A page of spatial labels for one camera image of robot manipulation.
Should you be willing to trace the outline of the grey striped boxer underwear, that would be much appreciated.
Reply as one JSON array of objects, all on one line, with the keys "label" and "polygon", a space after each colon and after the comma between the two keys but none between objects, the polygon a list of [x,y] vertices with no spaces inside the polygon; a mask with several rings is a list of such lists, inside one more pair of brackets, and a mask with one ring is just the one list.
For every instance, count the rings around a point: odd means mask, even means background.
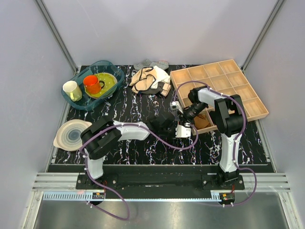
[{"label": "grey striped boxer underwear", "polygon": [[178,123],[182,123],[183,121],[183,114],[179,110],[173,111],[174,119]]}]

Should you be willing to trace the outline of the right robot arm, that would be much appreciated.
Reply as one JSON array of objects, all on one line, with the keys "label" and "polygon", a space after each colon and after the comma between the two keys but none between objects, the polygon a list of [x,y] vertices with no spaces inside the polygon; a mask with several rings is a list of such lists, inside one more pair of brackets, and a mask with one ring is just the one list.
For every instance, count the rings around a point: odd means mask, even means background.
[{"label": "right robot arm", "polygon": [[183,112],[184,118],[188,121],[192,122],[205,108],[214,108],[211,119],[222,136],[222,154],[219,162],[222,174],[216,177],[216,183],[218,187],[227,189],[234,182],[231,174],[238,170],[238,147],[247,124],[242,99],[238,94],[226,95],[206,86],[192,89],[188,93],[188,99],[192,105]]}]

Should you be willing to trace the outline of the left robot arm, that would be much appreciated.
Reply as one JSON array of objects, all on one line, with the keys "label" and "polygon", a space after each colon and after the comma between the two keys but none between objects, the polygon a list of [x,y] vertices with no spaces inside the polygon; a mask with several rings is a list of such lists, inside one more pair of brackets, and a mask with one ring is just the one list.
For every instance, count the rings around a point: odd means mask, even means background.
[{"label": "left robot arm", "polygon": [[153,116],[144,122],[126,123],[126,126],[124,124],[105,116],[80,134],[84,152],[88,157],[89,175],[86,178],[86,183],[93,189],[102,185],[104,157],[117,147],[117,142],[143,141],[153,133],[158,137],[176,137],[178,122],[172,114],[166,114]]}]

